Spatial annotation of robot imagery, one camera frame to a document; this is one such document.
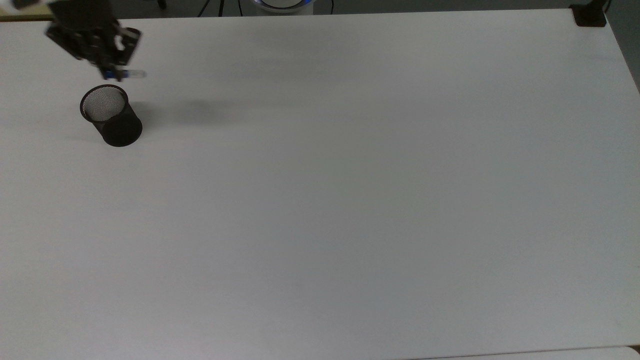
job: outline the mesh cup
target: mesh cup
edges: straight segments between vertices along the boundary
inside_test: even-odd
[[[111,146],[130,145],[142,134],[142,123],[129,105],[127,93],[118,86],[101,85],[89,90],[80,102],[80,113]]]

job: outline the white cylindrical object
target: white cylindrical object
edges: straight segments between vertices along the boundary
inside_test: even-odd
[[[315,1],[316,0],[253,0],[252,3],[257,7],[258,15],[313,15]]]
[[[300,0],[262,0],[263,3],[273,6],[274,8],[290,8],[298,3]]]

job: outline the white table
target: white table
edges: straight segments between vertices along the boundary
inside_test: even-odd
[[[570,10],[127,20],[142,137],[0,24],[0,356],[640,342],[640,97]]]

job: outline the black cable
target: black cable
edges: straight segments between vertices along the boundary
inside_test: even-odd
[[[225,9],[225,0],[220,0],[220,7],[218,8],[218,17],[222,17],[222,10]]]
[[[206,3],[204,3],[204,6],[202,7],[202,9],[200,10],[200,13],[198,14],[198,17],[202,16],[202,13],[204,13],[204,10],[207,8],[207,5],[209,4],[210,0],[207,0]]]

